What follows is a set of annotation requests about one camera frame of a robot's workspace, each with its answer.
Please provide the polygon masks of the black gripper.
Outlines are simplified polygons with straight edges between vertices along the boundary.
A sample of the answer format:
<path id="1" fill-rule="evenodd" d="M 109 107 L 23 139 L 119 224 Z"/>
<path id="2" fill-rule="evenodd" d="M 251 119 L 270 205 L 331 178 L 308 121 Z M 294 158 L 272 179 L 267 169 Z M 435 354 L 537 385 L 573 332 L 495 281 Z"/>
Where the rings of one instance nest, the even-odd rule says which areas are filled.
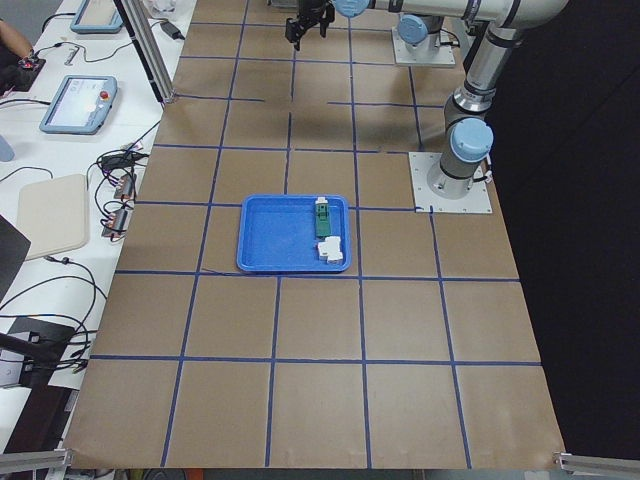
<path id="1" fill-rule="evenodd" d="M 287 18 L 285 37 L 296 51 L 311 23 L 319 23 L 320 36 L 325 38 L 329 25 L 334 21 L 334 6 L 330 0 L 298 0 L 298 19 Z"/>

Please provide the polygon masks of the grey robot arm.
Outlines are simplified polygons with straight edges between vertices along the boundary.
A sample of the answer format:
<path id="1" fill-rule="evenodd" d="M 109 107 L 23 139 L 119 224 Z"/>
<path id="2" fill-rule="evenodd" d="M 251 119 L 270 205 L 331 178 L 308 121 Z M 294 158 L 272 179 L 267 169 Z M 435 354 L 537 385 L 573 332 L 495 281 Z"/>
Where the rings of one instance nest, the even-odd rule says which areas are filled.
<path id="1" fill-rule="evenodd" d="M 301 39 L 315 27 L 322 38 L 327 36 L 335 15 L 355 18 L 367 9 L 373 9 L 375 1 L 298 1 L 296 18 L 288 18 L 285 24 L 285 38 L 299 51 Z M 421 14 L 403 14 L 397 25 L 400 38 L 410 46 L 417 46 L 430 37 L 439 34 L 443 18 Z"/>
<path id="2" fill-rule="evenodd" d="M 445 109 L 446 147 L 427 174 L 431 191 L 441 198 L 465 197 L 474 173 L 486 159 L 494 141 L 484 117 L 491 108 L 496 83 L 511 52 L 524 33 L 556 17 L 565 1 L 298 1 L 296 16 L 285 23 L 285 37 L 300 48 L 306 32 L 317 26 L 325 36 L 335 15 L 347 18 L 367 9 L 401 12 L 405 18 L 456 17 L 486 21 L 488 27 L 466 72 L 464 83 L 452 92 Z"/>

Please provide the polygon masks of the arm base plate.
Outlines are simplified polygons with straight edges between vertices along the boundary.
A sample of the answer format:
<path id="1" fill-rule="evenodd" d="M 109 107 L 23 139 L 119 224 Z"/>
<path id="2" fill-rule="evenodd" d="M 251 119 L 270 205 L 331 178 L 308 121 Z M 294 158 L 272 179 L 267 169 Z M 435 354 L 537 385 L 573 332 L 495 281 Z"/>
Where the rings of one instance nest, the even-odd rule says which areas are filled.
<path id="1" fill-rule="evenodd" d="M 488 187 L 475 176 L 458 180 L 441 169 L 441 153 L 410 152 L 415 210 L 421 213 L 491 214 L 493 212 Z"/>
<path id="2" fill-rule="evenodd" d="M 451 45 L 452 40 L 450 35 L 444 31 L 439 32 L 439 37 L 436 37 L 435 34 L 428 35 L 423 42 L 417 45 L 405 42 L 396 27 L 393 27 L 391 32 L 394 59 L 397 65 L 432 68 L 455 67 L 456 60 Z"/>

